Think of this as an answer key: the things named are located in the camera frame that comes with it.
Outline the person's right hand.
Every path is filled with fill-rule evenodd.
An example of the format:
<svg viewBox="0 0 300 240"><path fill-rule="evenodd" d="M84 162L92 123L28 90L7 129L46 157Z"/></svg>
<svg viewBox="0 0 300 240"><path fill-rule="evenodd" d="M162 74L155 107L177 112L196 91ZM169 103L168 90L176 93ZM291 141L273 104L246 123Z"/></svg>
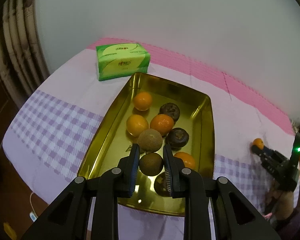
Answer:
<svg viewBox="0 0 300 240"><path fill-rule="evenodd" d="M294 192L282 191L279 187L279 183L273 180L265 196L266 209L271 213L270 224L289 223L298 213L294 209Z"/></svg>

